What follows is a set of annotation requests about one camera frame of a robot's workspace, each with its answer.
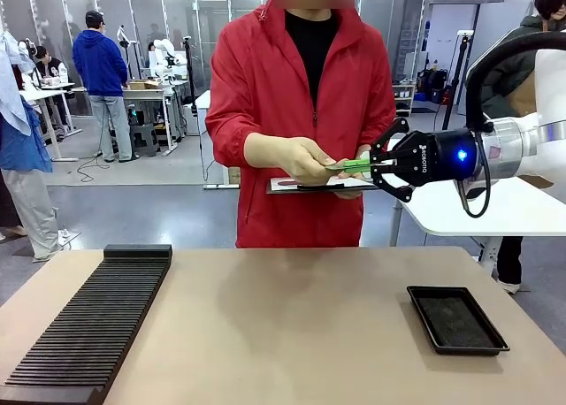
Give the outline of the person's right hand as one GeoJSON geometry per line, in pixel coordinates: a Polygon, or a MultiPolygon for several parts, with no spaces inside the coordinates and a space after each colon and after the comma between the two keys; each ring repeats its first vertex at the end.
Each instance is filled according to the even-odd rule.
{"type": "Polygon", "coordinates": [[[339,173],[329,169],[336,161],[306,137],[284,138],[252,133],[244,143],[244,156],[252,167],[280,169],[306,186],[325,185],[339,173]]]}

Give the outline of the person's left hand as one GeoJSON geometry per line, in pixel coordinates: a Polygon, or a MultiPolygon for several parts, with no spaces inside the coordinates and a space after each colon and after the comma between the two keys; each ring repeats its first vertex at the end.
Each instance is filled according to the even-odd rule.
{"type": "MultiPolygon", "coordinates": [[[[365,145],[360,146],[357,149],[355,160],[359,160],[359,159],[363,158],[365,155],[367,155],[369,153],[370,150],[371,150],[371,145],[365,144],[365,145]]],[[[340,179],[347,179],[347,178],[354,178],[354,179],[357,179],[357,180],[364,180],[365,179],[362,172],[356,172],[356,173],[340,172],[337,175],[337,177],[340,178],[340,179]]],[[[361,191],[337,192],[336,195],[340,199],[354,200],[354,199],[360,197],[362,195],[362,192],[361,191]]]]}

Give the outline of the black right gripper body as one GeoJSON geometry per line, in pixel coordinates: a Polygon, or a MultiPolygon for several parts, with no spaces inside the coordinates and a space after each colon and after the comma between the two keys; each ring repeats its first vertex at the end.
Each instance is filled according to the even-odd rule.
{"type": "Polygon", "coordinates": [[[395,175],[414,187],[444,180],[466,180],[476,170],[478,148],[466,128],[437,133],[413,131],[392,148],[405,172],[395,175]]]}

